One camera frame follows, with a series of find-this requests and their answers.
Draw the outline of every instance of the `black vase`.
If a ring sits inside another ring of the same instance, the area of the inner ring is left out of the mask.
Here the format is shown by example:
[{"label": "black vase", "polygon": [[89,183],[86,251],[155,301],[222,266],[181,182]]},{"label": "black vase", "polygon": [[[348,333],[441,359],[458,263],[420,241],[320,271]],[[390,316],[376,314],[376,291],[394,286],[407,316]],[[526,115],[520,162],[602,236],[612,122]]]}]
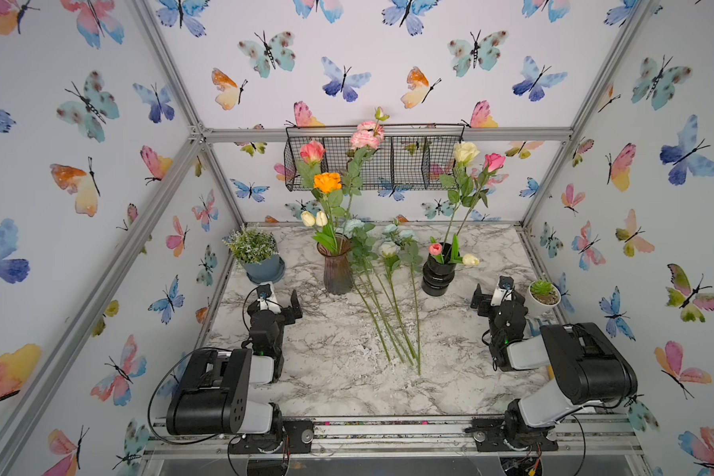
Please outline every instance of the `black vase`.
[{"label": "black vase", "polygon": [[[452,245],[444,243],[441,255],[445,261],[449,261],[452,254]],[[440,264],[429,253],[426,263],[423,265],[423,281],[420,287],[429,296],[441,296],[447,292],[447,287],[455,278],[455,263]]]}]

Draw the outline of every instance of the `orange rose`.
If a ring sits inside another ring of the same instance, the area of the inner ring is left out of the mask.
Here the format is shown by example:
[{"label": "orange rose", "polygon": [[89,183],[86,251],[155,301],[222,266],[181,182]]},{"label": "orange rose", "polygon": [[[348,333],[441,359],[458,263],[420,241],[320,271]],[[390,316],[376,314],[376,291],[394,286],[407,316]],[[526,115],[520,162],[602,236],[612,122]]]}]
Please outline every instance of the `orange rose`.
[{"label": "orange rose", "polygon": [[341,176],[336,173],[315,175],[314,187],[324,194],[329,194],[341,188]]}]

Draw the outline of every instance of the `white flower pot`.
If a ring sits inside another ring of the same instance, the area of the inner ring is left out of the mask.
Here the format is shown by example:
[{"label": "white flower pot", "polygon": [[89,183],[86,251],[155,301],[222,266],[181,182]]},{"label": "white flower pot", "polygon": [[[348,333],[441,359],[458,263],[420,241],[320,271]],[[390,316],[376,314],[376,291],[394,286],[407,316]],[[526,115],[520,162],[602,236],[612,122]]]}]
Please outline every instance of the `white flower pot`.
[{"label": "white flower pot", "polygon": [[529,316],[536,318],[542,315],[545,311],[549,311],[560,304],[560,292],[554,285],[553,291],[558,294],[558,302],[553,305],[547,305],[539,302],[534,298],[534,296],[532,296],[532,284],[529,284],[529,287],[526,289],[526,296],[524,297],[524,305],[529,309]]}]

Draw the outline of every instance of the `black wire basket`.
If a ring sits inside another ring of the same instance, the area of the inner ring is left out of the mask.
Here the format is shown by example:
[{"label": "black wire basket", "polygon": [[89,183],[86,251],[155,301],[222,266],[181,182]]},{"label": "black wire basket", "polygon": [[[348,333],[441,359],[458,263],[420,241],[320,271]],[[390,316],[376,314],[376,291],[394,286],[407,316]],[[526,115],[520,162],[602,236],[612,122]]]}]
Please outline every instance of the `black wire basket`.
[{"label": "black wire basket", "polygon": [[[434,134],[407,135],[408,127],[431,127]],[[362,190],[443,190],[439,175],[450,174],[455,158],[452,149],[463,139],[463,124],[392,124],[383,126],[384,141],[373,157],[362,165]],[[288,139],[283,150],[286,187],[290,191],[309,190],[301,185],[296,172],[299,150],[310,141],[325,147],[321,172],[345,175],[353,156],[349,139],[357,126],[286,128]]]}]

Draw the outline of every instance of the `brown glass vase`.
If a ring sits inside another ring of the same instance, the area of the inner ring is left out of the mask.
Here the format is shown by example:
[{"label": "brown glass vase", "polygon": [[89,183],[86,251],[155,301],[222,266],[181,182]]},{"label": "brown glass vase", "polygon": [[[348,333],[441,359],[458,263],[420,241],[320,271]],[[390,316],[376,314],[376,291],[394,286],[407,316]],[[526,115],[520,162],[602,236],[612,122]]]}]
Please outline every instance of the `brown glass vase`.
[{"label": "brown glass vase", "polygon": [[317,244],[317,251],[325,257],[325,289],[332,294],[346,294],[352,289],[352,268],[346,260],[346,253],[352,248],[352,244],[343,234],[337,234],[336,240],[341,244],[341,253],[332,254],[320,243]]}]

